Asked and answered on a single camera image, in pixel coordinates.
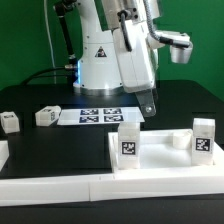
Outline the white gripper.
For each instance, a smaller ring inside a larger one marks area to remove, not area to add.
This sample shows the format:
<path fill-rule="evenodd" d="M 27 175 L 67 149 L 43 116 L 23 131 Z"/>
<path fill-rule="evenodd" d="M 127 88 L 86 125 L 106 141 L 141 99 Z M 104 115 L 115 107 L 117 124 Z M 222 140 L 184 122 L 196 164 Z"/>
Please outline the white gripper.
<path fill-rule="evenodd" d="M 131 52 L 125 47 L 122 30 L 116 29 L 113 32 L 114 47 L 122 84 L 126 92 L 137 92 L 136 97 L 142 115 L 144 117 L 152 117 L 156 114 L 153 92 L 151 90 L 155 84 L 155 71 L 150 59 L 150 50 L 146 44 L 147 26 L 127 23 L 126 28 L 128 40 L 132 48 Z"/>

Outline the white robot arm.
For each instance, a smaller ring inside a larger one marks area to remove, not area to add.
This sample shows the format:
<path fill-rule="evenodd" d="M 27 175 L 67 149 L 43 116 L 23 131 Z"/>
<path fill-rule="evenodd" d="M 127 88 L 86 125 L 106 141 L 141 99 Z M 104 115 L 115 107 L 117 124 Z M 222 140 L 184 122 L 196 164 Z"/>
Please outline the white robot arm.
<path fill-rule="evenodd" d="M 54 10 L 64 35 L 74 89 L 86 95 L 136 95 L 142 114 L 156 114 L 158 51 L 150 0 L 59 0 Z M 77 10 L 81 20 L 82 56 L 72 46 L 65 16 Z"/>

